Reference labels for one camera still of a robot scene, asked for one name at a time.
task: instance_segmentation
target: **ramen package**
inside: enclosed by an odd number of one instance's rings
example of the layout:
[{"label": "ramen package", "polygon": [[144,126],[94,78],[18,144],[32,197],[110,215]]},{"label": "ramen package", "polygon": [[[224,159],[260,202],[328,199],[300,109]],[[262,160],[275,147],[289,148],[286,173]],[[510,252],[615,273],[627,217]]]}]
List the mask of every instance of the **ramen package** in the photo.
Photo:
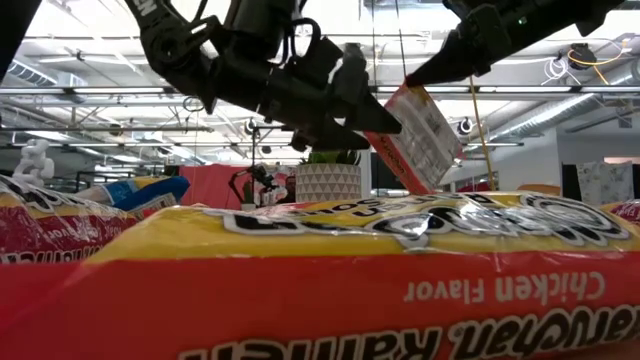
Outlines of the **ramen package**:
[{"label": "ramen package", "polygon": [[0,176],[0,263],[77,261],[135,224],[125,212]]},{"label": "ramen package", "polygon": [[0,358],[470,360],[615,347],[640,335],[637,231],[532,193],[168,208],[79,266],[0,268],[0,302],[17,304],[16,288],[28,309],[0,306]]}]

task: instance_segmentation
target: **yellow cable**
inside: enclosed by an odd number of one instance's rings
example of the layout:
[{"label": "yellow cable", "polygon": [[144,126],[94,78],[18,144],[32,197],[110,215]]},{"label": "yellow cable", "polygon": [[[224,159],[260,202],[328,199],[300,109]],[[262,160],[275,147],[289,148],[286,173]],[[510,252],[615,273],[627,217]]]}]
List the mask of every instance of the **yellow cable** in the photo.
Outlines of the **yellow cable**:
[{"label": "yellow cable", "polygon": [[609,85],[607,78],[605,78],[604,75],[602,75],[602,73],[600,72],[600,69],[598,69],[597,66],[594,66],[593,69],[596,71],[596,73],[598,73],[598,76],[600,76],[600,79],[602,79],[602,82],[604,82],[606,85]]},{"label": "yellow cable", "polygon": [[606,60],[606,61],[600,61],[600,62],[590,63],[590,62],[586,62],[586,61],[582,61],[582,60],[575,59],[575,58],[573,58],[573,57],[571,56],[571,54],[573,54],[573,53],[575,52],[574,50],[570,50],[570,51],[567,53],[567,57],[568,57],[571,61],[573,61],[573,62],[575,62],[575,63],[578,63],[578,64],[581,64],[581,65],[588,65],[588,66],[600,66],[600,65],[606,65],[606,64],[612,63],[612,62],[614,62],[614,61],[616,61],[616,60],[620,59],[620,57],[622,57],[622,54],[624,54],[624,48],[625,48],[625,46],[627,46],[627,44],[626,44],[625,42],[623,42],[623,43],[622,43],[622,48],[620,48],[620,54],[618,54],[618,56],[614,57],[613,59],[609,59],[609,60]]},{"label": "yellow cable", "polygon": [[484,141],[484,131],[482,124],[480,124],[480,114],[478,113],[478,99],[476,97],[476,88],[473,85],[473,75],[469,77],[471,83],[471,97],[473,99],[473,110],[476,113],[476,125],[478,126],[478,133],[480,133],[480,142],[482,143],[482,152],[484,153],[484,159],[487,162],[487,170],[489,171],[489,188],[491,191],[496,191],[496,185],[493,181],[493,170],[491,169],[491,159],[489,159],[489,149],[487,143]]}]

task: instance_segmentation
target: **yellow packaging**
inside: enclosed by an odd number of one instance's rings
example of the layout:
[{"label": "yellow packaging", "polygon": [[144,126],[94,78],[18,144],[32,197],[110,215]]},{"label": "yellow packaging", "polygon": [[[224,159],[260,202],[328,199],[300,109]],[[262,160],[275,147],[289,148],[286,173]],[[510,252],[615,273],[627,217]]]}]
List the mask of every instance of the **yellow packaging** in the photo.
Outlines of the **yellow packaging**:
[{"label": "yellow packaging", "polygon": [[336,201],[253,213],[174,207],[126,231],[90,261],[635,251],[636,231],[586,204],[535,193]]}]

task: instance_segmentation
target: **blue object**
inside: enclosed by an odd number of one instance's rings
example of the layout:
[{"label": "blue object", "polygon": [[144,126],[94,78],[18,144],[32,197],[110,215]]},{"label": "blue object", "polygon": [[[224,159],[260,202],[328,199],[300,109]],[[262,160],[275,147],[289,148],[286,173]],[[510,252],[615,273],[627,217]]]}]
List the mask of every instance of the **blue object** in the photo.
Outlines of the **blue object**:
[{"label": "blue object", "polygon": [[113,207],[124,211],[131,211],[144,207],[155,198],[170,194],[176,204],[180,203],[182,196],[189,189],[189,180],[182,176],[174,176],[149,184],[136,191],[133,181],[116,182],[106,185],[104,188],[113,199]]}]

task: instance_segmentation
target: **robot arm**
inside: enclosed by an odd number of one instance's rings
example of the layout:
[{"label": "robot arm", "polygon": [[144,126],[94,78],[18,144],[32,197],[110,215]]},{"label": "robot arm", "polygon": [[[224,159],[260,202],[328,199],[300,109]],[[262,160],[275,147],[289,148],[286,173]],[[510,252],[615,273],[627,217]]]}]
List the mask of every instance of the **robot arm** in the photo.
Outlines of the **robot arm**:
[{"label": "robot arm", "polygon": [[[151,68],[180,92],[198,97],[212,113],[216,99],[278,120],[294,129],[299,151],[366,149],[353,131],[402,129],[372,96],[362,52],[343,52],[312,19],[299,18],[297,0],[232,0],[224,24],[216,16],[185,20],[168,0],[125,0],[140,26]],[[294,30],[313,29],[307,52],[295,51]],[[218,56],[200,46],[210,41]],[[283,57],[273,62],[282,45]],[[331,82],[337,62],[343,65]],[[335,118],[344,118],[340,126]]]},{"label": "robot arm", "polygon": [[624,0],[444,0],[462,20],[443,48],[407,76],[408,86],[461,81],[576,24],[582,36],[600,27]]}]

